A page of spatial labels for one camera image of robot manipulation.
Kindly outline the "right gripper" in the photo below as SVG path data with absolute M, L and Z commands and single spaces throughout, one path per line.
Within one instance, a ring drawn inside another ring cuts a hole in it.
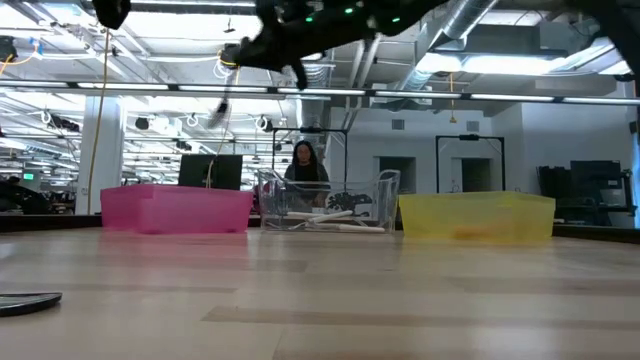
M 299 90 L 308 87 L 302 58 L 376 33 L 369 24 L 371 8 L 363 1 L 325 1 L 320 10 L 301 1 L 257 1 L 255 8 L 262 29 L 254 39 L 240 40 L 233 62 L 267 70 L 290 65 Z

